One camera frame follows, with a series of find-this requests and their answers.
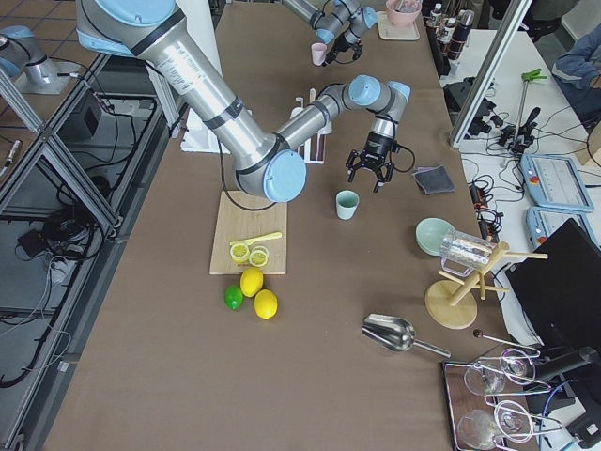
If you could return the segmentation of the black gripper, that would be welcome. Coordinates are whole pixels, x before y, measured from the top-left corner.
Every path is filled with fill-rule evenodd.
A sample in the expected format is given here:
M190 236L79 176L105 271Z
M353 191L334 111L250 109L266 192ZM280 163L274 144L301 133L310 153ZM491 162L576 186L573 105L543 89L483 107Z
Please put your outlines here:
M338 53L344 53L349 49L352 51L351 62L357 61L362 56L361 38L357 37L352 31L346 31L336 38L322 65L329 66L336 60Z
M359 169L368 169L376 175L377 181L373 192L377 193L382 186L392 180L394 164L389 154L396 153L399 149L400 145L392 137L375 132L368 133L363 149L361 151L352 149L349 152L346 161L347 181L352 182Z

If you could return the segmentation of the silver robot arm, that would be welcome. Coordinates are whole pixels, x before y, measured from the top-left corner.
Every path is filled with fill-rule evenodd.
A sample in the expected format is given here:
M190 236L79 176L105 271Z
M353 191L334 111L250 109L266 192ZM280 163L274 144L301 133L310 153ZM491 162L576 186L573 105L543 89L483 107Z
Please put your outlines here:
M79 1L77 33L85 48L151 63L183 97L234 158L237 185L272 202L297 197L306 165L297 148L345 111L375 116L363 148L369 163L393 150L409 86L359 75L325 87L317 99L278 131L263 132L190 36L187 17L174 1Z
M315 31L317 39L331 48L318 66L327 67L337 62L340 53L353 52L348 64L362 56L362 37L378 22L377 12L359 1L333 1L333 9L325 10L328 1L321 8L309 1L284 0L282 4L307 22Z

